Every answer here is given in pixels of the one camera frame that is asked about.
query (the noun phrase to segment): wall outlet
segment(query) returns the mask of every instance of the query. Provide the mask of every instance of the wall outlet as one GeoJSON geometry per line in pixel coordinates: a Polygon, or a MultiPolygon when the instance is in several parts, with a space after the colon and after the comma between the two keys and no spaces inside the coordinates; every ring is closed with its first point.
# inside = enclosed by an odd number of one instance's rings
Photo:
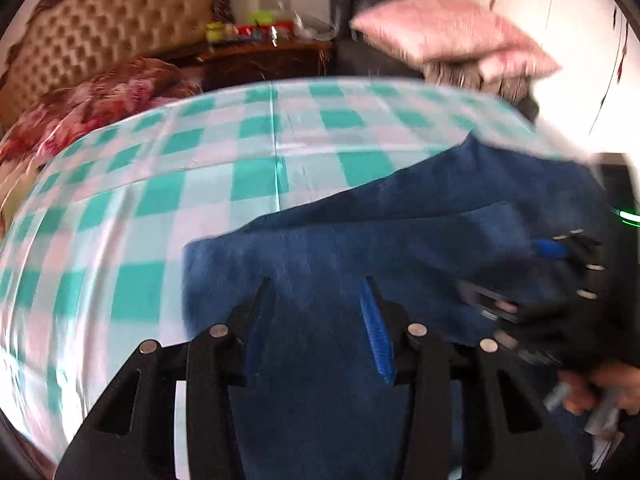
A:
{"type": "Polygon", "coordinates": [[[258,0],[259,10],[291,10],[291,0],[258,0]]]}

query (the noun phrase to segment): cable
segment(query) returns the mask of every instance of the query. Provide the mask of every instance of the cable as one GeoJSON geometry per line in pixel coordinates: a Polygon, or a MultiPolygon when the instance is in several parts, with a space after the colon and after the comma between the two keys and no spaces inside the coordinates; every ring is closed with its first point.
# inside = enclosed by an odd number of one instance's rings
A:
{"type": "MultiPolygon", "coordinates": [[[[618,50],[616,52],[620,52],[621,43],[622,43],[622,27],[620,27],[620,36],[618,37],[618,50]]],[[[602,107],[604,106],[604,100],[607,98],[607,95],[609,94],[609,89],[611,88],[611,83],[613,83],[613,76],[615,75],[617,68],[618,68],[618,64],[614,63],[613,70],[611,71],[611,78],[609,79],[609,85],[607,86],[607,91],[604,93],[604,97],[602,98],[602,101],[600,101],[600,108],[598,110],[596,118],[593,120],[593,124],[591,125],[591,129],[589,130],[589,134],[587,135],[587,137],[591,135],[596,125],[596,122],[598,121],[598,117],[600,116],[600,112],[602,111],[602,107]]]]}
{"type": "Polygon", "coordinates": [[[551,18],[551,7],[553,6],[553,2],[554,0],[549,0],[549,10],[546,12],[545,31],[544,31],[544,36],[542,38],[542,42],[540,43],[540,48],[542,48],[543,45],[545,44],[546,30],[549,28],[549,19],[551,18]]]}

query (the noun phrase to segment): blue towel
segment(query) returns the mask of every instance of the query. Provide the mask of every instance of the blue towel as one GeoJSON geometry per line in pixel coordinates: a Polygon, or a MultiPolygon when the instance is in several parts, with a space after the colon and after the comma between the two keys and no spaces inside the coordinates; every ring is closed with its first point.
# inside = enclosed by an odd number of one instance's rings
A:
{"type": "MultiPolygon", "coordinates": [[[[376,372],[359,281],[372,274],[414,320],[447,340],[476,344],[494,326],[461,302],[457,280],[472,278],[523,303],[564,294],[575,286],[569,273],[541,262],[530,240],[575,228],[600,236],[603,200],[588,168],[469,135],[387,178],[187,245],[191,336],[223,322],[264,276],[276,287],[260,375],[231,392],[247,478],[392,478],[408,391],[376,372]]],[[[542,394],[552,384],[536,373],[542,394]]],[[[588,441],[573,419],[569,426],[568,434],[588,441]]],[[[577,449],[588,459],[589,449],[577,449]]]]}

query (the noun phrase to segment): sofa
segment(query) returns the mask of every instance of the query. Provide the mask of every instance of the sofa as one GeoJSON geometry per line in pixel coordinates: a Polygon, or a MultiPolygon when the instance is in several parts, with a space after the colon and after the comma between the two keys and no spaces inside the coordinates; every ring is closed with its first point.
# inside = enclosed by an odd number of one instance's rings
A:
{"type": "MultiPolygon", "coordinates": [[[[385,0],[330,0],[330,15],[337,30],[334,58],[329,74],[334,76],[410,77],[424,79],[421,71],[384,54],[364,42],[359,32],[351,30],[349,22],[361,12],[385,0]]],[[[527,96],[516,109],[534,123],[540,108],[527,96]]]]}

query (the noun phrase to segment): green led light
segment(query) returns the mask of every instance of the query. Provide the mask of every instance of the green led light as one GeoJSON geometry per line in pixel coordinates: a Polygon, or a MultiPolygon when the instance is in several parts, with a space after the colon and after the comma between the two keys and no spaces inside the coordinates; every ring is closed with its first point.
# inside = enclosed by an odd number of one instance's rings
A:
{"type": "Polygon", "coordinates": [[[631,213],[627,213],[626,211],[618,211],[618,214],[620,215],[620,218],[624,218],[625,220],[629,220],[631,222],[640,223],[640,216],[638,215],[632,215],[631,213]]]}

